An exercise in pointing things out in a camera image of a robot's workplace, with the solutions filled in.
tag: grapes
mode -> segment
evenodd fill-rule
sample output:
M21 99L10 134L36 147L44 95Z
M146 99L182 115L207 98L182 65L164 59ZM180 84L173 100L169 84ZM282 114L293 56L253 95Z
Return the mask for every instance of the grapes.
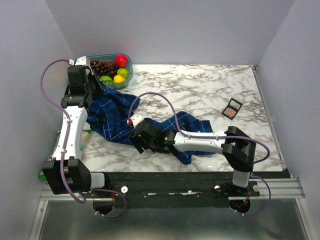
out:
M102 76L109 76L113 79L114 76L117 75L117 70L119 69L119 67L115 65L115 62L111 60L100 61L93 59L90 61L90 66L98 79Z

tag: green apple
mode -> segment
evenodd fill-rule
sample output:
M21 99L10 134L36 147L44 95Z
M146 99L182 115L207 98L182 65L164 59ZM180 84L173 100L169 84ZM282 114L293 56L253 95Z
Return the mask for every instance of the green apple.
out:
M113 84L113 83L114 83L114 81L112 80L112 78L109 77L109 76L102 76L102 77L99 78L99 80L100 80L101 82L103 82L105 85Z
M116 74L120 75L124 79L129 77L129 71L126 68L119 68L118 71L116 71Z

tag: gray wall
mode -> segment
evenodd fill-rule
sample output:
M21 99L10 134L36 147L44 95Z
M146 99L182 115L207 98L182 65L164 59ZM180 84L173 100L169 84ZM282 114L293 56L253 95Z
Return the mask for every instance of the gray wall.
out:
M42 97L39 78L49 62L73 55L43 0L3 1L0 33L0 238L25 240L42 187L37 175L62 123L62 114ZM45 79L57 101L66 66L57 65Z
M76 57L257 64L294 0L46 0Z
M257 72L285 162L301 179L320 236L319 10L319 0L296 0Z

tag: marble tabletop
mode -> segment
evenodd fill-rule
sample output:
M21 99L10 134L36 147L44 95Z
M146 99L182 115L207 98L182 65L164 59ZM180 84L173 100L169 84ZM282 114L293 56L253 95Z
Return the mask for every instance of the marble tabletop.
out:
M199 120L209 120L214 132L236 126L265 143L271 151L254 171L282 171L280 157L268 123L266 111L254 78L247 65L149 65L133 66L133 78L121 92L140 95L157 92L165 95L175 110L186 111ZM233 120L221 112L230 98L243 103ZM158 96L145 96L136 111L145 118L162 122L173 115L167 103ZM257 146L255 159L266 151ZM232 171L220 154L192 156L192 163L182 164L172 154L143 154L129 145L109 142L98 133L91 133L82 153L82 161L92 172L222 172Z

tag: blue plaid cloth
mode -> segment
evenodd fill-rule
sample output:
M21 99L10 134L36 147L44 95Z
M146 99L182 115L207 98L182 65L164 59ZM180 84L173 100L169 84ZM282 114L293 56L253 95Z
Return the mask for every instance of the blue plaid cloth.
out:
M91 129L99 133L108 141L132 145L128 137L135 132L135 129L133 126L127 124L127 120L129 108L135 98L136 96L134 95L123 94L112 88L104 87L104 93L92 101L88 112L87 122L90 124ZM139 103L140 100L134 104L133 111L137 109ZM178 112L177 118L182 130L201 133L212 132L208 120L198 120L184 111ZM177 128L174 116L164 122L157 122L150 118L146 118L145 120L161 130ZM201 151L177 151L173 152L173 154L183 164L190 164L192 154L210 155L213 153Z

